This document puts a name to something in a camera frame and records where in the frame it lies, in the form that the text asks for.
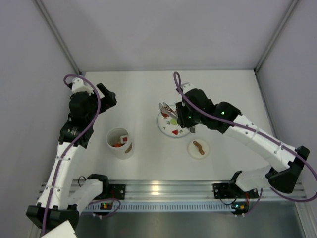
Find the gray floor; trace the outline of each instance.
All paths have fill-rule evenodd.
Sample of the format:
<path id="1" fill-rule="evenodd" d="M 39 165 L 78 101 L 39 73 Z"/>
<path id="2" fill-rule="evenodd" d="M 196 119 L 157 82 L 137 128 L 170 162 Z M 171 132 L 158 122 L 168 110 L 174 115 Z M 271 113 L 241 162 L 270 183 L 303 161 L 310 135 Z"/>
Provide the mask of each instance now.
<path id="1" fill-rule="evenodd" d="M 304 238 L 294 204 L 260 203 L 245 218 L 208 212 L 83 216 L 78 238 Z"/>

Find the cup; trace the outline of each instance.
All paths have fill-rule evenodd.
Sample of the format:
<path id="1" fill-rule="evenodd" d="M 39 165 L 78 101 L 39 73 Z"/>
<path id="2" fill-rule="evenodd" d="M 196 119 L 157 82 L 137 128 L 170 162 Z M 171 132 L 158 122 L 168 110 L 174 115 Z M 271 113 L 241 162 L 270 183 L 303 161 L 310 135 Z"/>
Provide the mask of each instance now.
<path id="1" fill-rule="evenodd" d="M 115 147 L 121 141 L 122 136 L 128 136 L 127 142 L 121 147 Z M 121 160 L 130 158 L 134 152 L 134 144 L 132 137 L 126 129 L 121 127 L 110 130 L 106 136 L 107 145 L 112 153 Z"/>

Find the white table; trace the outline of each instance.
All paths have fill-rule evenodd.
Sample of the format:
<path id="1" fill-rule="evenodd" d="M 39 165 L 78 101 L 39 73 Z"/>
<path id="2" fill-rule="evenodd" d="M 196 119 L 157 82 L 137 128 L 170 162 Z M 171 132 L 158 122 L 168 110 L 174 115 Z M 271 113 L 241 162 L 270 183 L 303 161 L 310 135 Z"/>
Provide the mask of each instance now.
<path id="1" fill-rule="evenodd" d="M 251 70 L 180 71 L 182 83 L 204 90 L 214 103 L 227 101 L 250 120 L 271 133 L 260 90 Z M 117 105 L 99 115 L 94 134 L 74 178 L 91 173 L 109 179 L 228 180 L 236 171 L 266 166 L 259 155 L 229 137 L 205 126 L 196 134 L 172 139 L 157 126 L 159 102 L 179 102 L 173 71 L 88 72 L 93 84 L 103 83 L 116 93 Z M 127 160 L 115 158 L 106 145 L 106 133 L 121 126 L 134 137 L 135 152 Z M 210 154 L 202 161 L 187 153 L 194 138 L 209 143 Z"/>

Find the small white plate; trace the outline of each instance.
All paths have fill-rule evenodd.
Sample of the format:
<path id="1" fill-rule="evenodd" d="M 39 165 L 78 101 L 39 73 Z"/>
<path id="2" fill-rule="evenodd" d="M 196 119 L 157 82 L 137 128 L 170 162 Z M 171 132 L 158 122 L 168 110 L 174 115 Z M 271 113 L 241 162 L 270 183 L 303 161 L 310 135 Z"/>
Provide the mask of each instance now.
<path id="1" fill-rule="evenodd" d="M 175 119 L 170 116 L 163 117 L 162 113 L 158 114 L 158 127 L 163 134 L 173 138 L 182 138 L 190 133 L 187 128 L 182 129 Z"/>

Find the white wall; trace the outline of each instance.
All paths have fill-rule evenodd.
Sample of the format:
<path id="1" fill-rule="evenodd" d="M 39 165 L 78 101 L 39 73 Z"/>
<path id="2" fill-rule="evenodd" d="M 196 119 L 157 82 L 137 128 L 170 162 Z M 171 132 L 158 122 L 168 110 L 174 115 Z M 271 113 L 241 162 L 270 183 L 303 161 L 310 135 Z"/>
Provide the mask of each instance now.
<path id="1" fill-rule="evenodd" d="M 43 0 L 82 71 L 253 69 L 291 0 Z"/>
<path id="2" fill-rule="evenodd" d="M 308 162 L 317 170 L 317 1 L 301 1 L 284 29 L 259 79 L 268 108 L 281 139 L 305 145 Z M 307 195 L 317 189 L 306 169 L 303 184 Z M 311 203 L 317 218 L 317 201 Z"/>
<path id="3" fill-rule="evenodd" d="M 0 1 L 0 32 L 0 236 L 20 238 L 53 165 L 73 71 L 31 0 Z"/>

